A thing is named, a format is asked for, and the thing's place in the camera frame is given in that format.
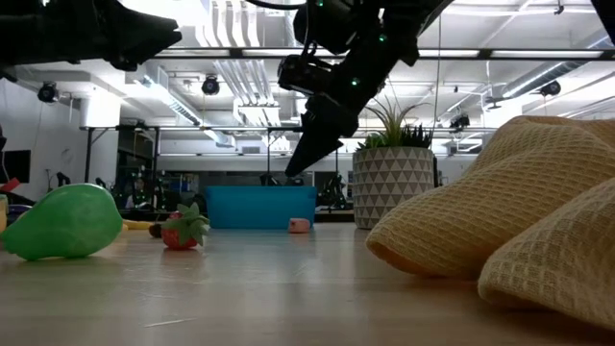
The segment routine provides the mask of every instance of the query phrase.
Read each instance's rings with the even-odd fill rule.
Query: yellow cloth
[[[615,178],[496,251],[479,294],[495,305],[542,306],[615,330]]]
[[[476,279],[507,241],[612,177],[615,121],[516,117],[461,179],[387,214],[367,247],[408,273]]]

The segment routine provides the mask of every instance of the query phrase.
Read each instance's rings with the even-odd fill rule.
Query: desk
[[[0,343],[572,345],[615,334],[557,313],[494,309],[475,284],[375,259],[351,224],[312,235],[213,231],[205,252],[130,231],[95,257],[23,262],[0,250]]]

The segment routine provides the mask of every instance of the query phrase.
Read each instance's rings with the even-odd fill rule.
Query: green pear toy
[[[66,185],[48,193],[0,234],[5,250],[25,260],[83,258],[122,231],[113,198],[98,185]]]

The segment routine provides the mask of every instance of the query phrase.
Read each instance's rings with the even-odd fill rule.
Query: strawberry toy
[[[187,207],[177,206],[162,224],[162,241],[169,249],[187,250],[197,244],[203,246],[203,236],[209,231],[209,220],[199,213],[199,206],[193,203]]]

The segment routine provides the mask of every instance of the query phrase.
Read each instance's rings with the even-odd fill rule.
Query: small pink toy
[[[288,223],[288,232],[292,235],[301,235],[309,233],[309,220],[300,218],[291,218]]]

